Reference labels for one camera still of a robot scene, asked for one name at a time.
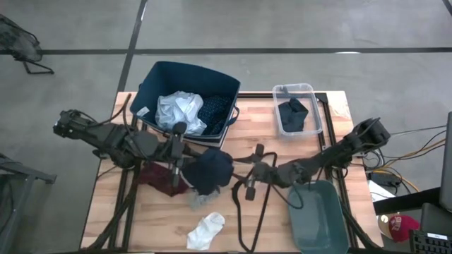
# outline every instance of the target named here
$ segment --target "white sock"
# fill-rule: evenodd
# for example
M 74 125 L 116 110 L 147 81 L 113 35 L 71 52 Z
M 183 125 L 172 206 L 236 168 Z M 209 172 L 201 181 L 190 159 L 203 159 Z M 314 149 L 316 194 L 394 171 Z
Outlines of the white sock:
M 190 250 L 208 250 L 210 242 L 225 225 L 225 218 L 212 212 L 206 218 L 203 218 L 198 226 L 189 233 L 186 239 L 186 248 Z

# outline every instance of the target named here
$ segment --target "crumpled white shirt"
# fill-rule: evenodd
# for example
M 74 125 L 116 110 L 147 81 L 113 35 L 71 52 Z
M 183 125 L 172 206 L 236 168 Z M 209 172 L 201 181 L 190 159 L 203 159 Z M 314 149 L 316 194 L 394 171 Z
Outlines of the crumpled white shirt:
M 203 106 L 200 95 L 177 91 L 172 95 L 159 96 L 155 121 L 167 131 L 172 130 L 178 122 L 186 123 L 186 134 L 201 135 L 207 125 L 198 118 L 198 111 Z

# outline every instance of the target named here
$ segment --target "concrete floor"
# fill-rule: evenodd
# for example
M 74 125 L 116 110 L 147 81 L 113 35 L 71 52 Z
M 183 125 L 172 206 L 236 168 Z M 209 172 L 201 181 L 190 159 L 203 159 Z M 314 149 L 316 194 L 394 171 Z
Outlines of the concrete floor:
M 35 33 L 43 49 L 126 49 L 140 1 L 3 0 L 0 12 Z M 137 48 L 452 47 L 451 27 L 441 0 L 149 0 Z M 36 184 L 12 253 L 78 248 L 99 160 L 52 125 L 63 109 L 106 119 L 125 58 L 44 56 L 56 74 L 27 75 L 0 56 L 0 152 L 58 174 L 53 186 Z M 243 90 L 285 83 L 345 90 L 355 123 L 380 116 L 390 132 L 443 125 L 452 110 L 452 54 L 135 56 L 125 91 L 136 91 L 161 60 L 222 71 Z M 383 153 L 416 150 L 437 132 L 393 138 Z M 394 167 L 422 190 L 437 187 L 442 153 Z

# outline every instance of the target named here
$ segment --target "white cloth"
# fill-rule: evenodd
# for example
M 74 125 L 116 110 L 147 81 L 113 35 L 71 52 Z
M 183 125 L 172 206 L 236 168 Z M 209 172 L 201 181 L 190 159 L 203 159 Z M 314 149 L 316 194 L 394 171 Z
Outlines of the white cloth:
M 178 122 L 186 123 L 187 134 L 201 135 L 207 127 L 198 118 L 198 111 L 203 106 L 201 96 L 178 91 L 172 95 L 159 96 L 155 121 L 157 125 L 167 131 L 172 130 Z
M 186 248 L 190 250 L 208 250 L 210 242 L 225 225 L 225 218 L 212 212 L 206 218 L 203 218 L 198 226 L 189 233 L 186 239 Z

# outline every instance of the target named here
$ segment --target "navy patterned cloth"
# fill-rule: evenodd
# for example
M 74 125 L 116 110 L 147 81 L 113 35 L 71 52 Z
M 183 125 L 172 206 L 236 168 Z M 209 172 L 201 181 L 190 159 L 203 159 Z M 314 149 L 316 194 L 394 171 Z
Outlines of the navy patterned cloth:
M 202 135 L 217 135 L 226 123 L 232 105 L 228 97 L 212 96 L 203 98 L 203 106 L 198 111 L 198 118 L 207 125 Z

